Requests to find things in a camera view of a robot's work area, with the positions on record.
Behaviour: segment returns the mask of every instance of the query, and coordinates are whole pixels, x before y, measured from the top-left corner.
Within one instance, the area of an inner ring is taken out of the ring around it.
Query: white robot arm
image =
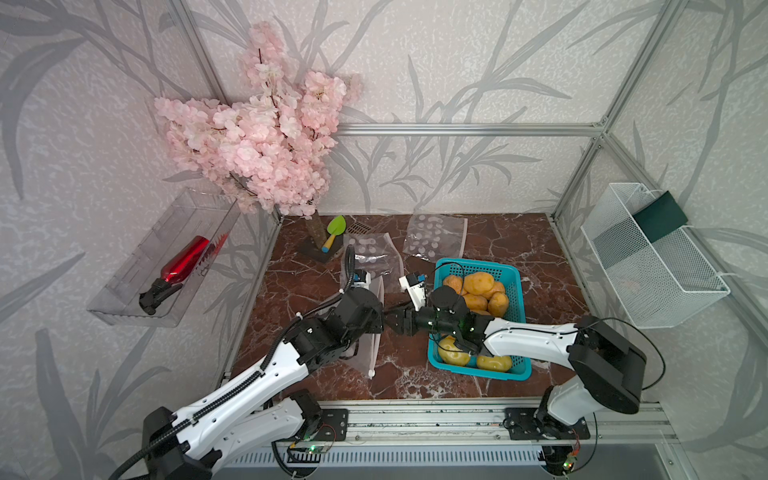
[[[160,408],[144,420],[144,448],[110,480],[118,480],[144,459],[150,480],[208,480],[213,473],[256,447],[282,439],[311,439],[319,431],[320,407],[299,392],[275,406],[261,406],[319,367],[338,359],[363,333],[381,333],[384,323],[396,333],[453,335],[455,345],[471,354],[527,356],[554,362],[577,375],[545,392],[531,419],[539,438],[571,432],[571,425],[604,407],[635,413],[639,407],[645,356],[623,336],[599,321],[581,325],[535,325],[471,313],[451,287],[427,298],[424,276],[401,279],[411,303],[383,312],[359,283],[334,299],[323,317],[298,316],[264,358],[227,384],[171,412]],[[318,307],[314,311],[328,306]]]

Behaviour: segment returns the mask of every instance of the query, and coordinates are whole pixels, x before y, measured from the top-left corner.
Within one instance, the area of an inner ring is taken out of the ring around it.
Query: metal vent grille
[[[372,231],[373,228],[365,225],[363,222],[355,222],[351,227],[347,227],[346,229],[347,233],[354,233],[356,235],[365,235],[366,233],[371,233]]]
[[[465,466],[465,465],[543,465],[538,459],[541,447],[535,445],[506,446],[403,446],[403,447],[359,447],[337,446],[322,455],[300,454],[299,460],[319,458],[321,465],[332,467],[383,467],[383,466]],[[283,460],[292,464],[283,454]],[[243,455],[227,467],[274,467],[272,450],[261,448]]]

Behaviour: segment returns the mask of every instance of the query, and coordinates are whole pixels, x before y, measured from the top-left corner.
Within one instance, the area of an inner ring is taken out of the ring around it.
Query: yellow potato
[[[458,347],[454,345],[455,341],[456,339],[452,336],[447,336],[440,340],[437,349],[438,355],[440,355],[443,362],[448,363],[449,365],[465,366],[469,363],[469,354],[458,349]]]
[[[507,289],[504,288],[504,284],[503,283],[501,283],[501,282],[494,282],[493,283],[493,287],[489,291],[483,293],[482,295],[486,299],[490,300],[494,293],[497,293],[497,292],[506,293],[506,291],[507,291]]]
[[[505,293],[494,293],[488,301],[488,313],[500,318],[504,317],[509,308],[509,298]]]
[[[474,295],[482,295],[493,288],[493,275],[486,272],[475,272],[464,277],[464,288]]]
[[[460,276],[456,275],[448,275],[443,281],[443,285],[448,285],[454,290],[456,290],[456,293],[459,295],[464,295],[466,290],[462,289],[462,278]]]
[[[494,357],[478,355],[477,362],[479,369],[493,372],[507,372],[512,368],[512,358],[509,355]]]
[[[464,295],[464,301],[470,310],[486,310],[488,308],[488,301],[484,296],[467,293]]]

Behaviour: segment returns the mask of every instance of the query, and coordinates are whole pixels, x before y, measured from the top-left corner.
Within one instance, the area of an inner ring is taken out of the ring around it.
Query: wallpaper
[[[254,22],[285,38],[294,78],[362,75],[342,121],[593,123],[663,2],[188,0],[231,101]],[[161,22],[161,28],[171,28]],[[551,211],[587,139],[338,137],[325,214]]]
[[[177,328],[85,310],[181,188],[210,189],[174,174],[151,112],[210,94],[164,13],[0,2],[0,478],[107,478],[146,414],[217,383],[268,256],[276,224],[241,215]]]
[[[320,211],[550,212],[588,140],[340,137],[330,154],[334,183]]]
[[[766,305],[768,2],[689,2],[613,133],[677,198],[690,222]],[[568,235],[610,181],[635,181],[602,154],[558,220]],[[596,177],[604,180],[597,182]],[[600,314],[621,305],[581,239],[569,240]],[[768,354],[724,302],[673,329],[647,331],[667,377],[659,400],[703,480],[764,478]],[[647,379],[654,379],[657,361]]]

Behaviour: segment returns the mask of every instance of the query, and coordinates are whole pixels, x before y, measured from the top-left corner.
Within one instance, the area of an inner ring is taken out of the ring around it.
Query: marble floor
[[[578,321],[588,309],[571,267],[544,214],[484,214],[468,218],[464,258],[512,265],[520,271],[528,323]],[[400,250],[409,215],[346,216],[347,224],[361,221],[373,233],[389,232]],[[324,217],[327,223],[330,217]],[[305,220],[288,217],[283,224],[256,305],[240,345],[233,374],[242,372],[266,354],[275,335],[293,318],[339,289],[340,261],[317,263],[296,251],[307,236]],[[431,273],[434,263],[403,255],[406,273]],[[407,300],[404,293],[387,294],[386,306]],[[282,393],[308,389],[318,400],[467,398],[540,396],[547,386],[572,377],[570,370],[533,362],[524,382],[458,375],[434,368],[427,360],[427,335],[382,334],[376,375],[335,362],[314,372]]]

